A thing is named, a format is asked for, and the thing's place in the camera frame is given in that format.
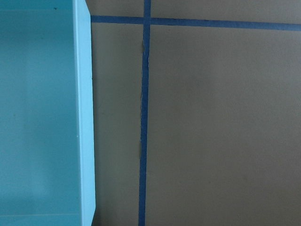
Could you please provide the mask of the light blue plastic bin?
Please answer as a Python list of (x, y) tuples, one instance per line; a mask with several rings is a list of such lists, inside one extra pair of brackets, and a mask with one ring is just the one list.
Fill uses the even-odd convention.
[(0, 223), (95, 213), (91, 21), (84, 0), (0, 3)]

